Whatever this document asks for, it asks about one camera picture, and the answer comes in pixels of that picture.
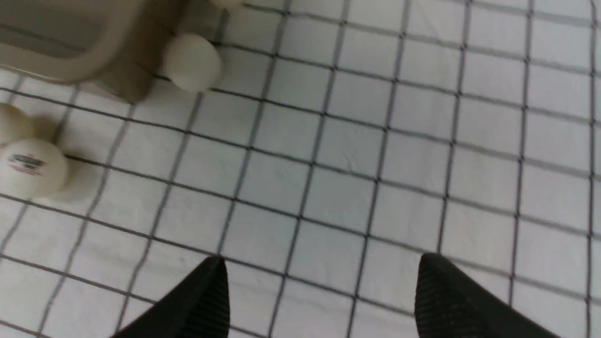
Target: printed logo on ball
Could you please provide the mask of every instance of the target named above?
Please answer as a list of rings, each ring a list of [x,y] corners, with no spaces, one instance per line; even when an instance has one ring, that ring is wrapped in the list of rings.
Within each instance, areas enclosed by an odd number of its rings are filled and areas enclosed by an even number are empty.
[[[10,166],[13,169],[20,171],[22,173],[36,175],[36,176],[42,176],[42,174],[39,172],[39,170],[41,167],[44,166],[44,164],[46,164],[41,159],[35,158],[35,156],[32,154],[27,154],[27,155],[14,154],[13,156],[11,156],[11,158],[8,161],[10,162]]]

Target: white ping pong ball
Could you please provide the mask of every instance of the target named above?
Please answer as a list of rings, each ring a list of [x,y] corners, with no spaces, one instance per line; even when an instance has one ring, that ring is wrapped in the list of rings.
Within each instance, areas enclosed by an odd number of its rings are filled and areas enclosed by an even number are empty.
[[[0,103],[0,152],[11,142],[33,136],[31,119],[17,107]]]
[[[22,198],[57,193],[66,183],[67,159],[52,143],[28,138],[11,143],[0,157],[3,192]]]
[[[165,75],[189,93],[205,91],[221,77],[221,57],[211,43],[196,34],[173,38],[163,55]]]

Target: white surface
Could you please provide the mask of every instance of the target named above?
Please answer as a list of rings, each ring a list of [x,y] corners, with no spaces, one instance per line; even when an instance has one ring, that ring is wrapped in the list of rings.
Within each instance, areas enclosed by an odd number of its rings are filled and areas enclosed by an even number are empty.
[[[0,305],[18,305],[0,321],[21,329],[2,338],[106,338],[216,253],[232,338],[417,338],[419,257],[439,248],[562,338],[601,337],[587,0],[536,0],[531,32],[528,0],[249,3],[200,97],[157,79],[130,107],[0,72],[0,101],[74,156],[57,198],[0,195]]]

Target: white mat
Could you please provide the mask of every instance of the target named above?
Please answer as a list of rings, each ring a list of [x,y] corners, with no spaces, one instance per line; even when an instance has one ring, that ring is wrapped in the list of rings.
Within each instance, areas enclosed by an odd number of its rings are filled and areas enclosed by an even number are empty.
[[[2,72],[0,100],[73,178],[0,198],[0,337],[111,336],[209,254],[232,338],[416,337],[427,251],[562,337],[601,337],[593,13],[254,0],[222,31],[191,21],[222,42],[215,90],[157,79],[131,107]]]

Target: beige plastic tray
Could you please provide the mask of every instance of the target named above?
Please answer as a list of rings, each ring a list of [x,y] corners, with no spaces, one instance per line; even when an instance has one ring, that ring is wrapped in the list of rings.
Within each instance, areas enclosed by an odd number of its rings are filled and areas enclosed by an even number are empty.
[[[140,100],[186,0],[2,0],[0,67]]]

